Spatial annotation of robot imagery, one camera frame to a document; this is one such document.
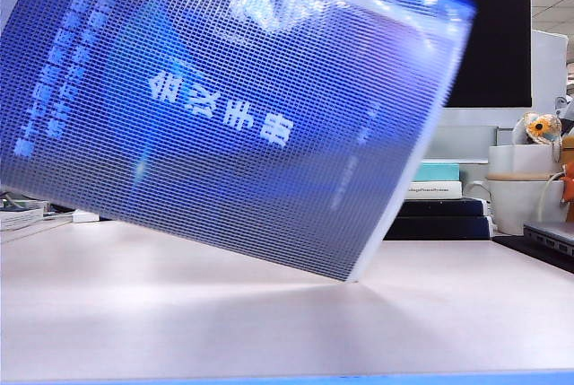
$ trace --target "teal box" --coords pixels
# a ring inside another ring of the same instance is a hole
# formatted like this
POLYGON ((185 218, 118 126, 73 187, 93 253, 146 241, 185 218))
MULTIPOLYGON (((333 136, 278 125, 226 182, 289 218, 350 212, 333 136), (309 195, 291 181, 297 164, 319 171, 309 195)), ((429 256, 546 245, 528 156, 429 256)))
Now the teal box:
POLYGON ((460 169, 455 162, 423 162, 413 181, 459 180, 460 169))

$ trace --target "cup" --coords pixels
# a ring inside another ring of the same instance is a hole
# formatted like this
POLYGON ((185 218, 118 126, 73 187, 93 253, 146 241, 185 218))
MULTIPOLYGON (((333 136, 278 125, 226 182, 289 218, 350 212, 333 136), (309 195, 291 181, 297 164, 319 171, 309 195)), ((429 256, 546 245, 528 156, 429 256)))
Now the cup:
POLYGON ((549 173, 562 171, 559 146, 514 144, 489 147, 489 173, 549 173))
POLYGON ((499 232, 523 235, 525 222, 566 221, 568 204, 561 202, 563 182, 551 181, 541 202, 546 183, 543 180, 489 180, 474 181, 471 185, 490 192, 492 214, 499 232), (541 207, 541 216, 538 216, 538 207, 541 207))

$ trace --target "book spine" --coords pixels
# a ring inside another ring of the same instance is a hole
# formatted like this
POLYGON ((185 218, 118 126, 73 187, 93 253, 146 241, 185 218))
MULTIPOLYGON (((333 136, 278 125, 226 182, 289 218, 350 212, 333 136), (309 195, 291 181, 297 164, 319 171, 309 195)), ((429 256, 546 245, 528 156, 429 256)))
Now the book spine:
POLYGON ((423 162, 413 181, 459 180, 460 169, 457 163, 423 162))
POLYGON ((489 216, 397 217, 385 240, 489 240, 489 216))
POLYGON ((460 181, 414 181, 405 199, 460 199, 463 187, 460 181))
POLYGON ((402 217, 413 216, 487 216, 488 205, 483 199, 412 199, 406 200, 398 212, 402 217))

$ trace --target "laptop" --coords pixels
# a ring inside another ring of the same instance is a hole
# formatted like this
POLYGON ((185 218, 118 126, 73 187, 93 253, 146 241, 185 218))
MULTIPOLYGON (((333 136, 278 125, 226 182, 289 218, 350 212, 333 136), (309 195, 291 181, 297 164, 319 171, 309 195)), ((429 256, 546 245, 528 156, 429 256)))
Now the laptop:
POLYGON ((531 241, 574 257, 574 222, 525 223, 524 235, 531 241))

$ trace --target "desk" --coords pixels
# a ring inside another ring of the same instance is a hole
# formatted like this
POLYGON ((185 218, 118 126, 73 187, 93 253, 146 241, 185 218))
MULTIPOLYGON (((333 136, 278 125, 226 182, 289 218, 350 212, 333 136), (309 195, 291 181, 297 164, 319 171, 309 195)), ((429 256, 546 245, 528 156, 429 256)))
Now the desk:
POLYGON ((574 276, 490 241, 386 241, 359 284, 133 225, 2 245, 5 381, 574 367, 574 276))

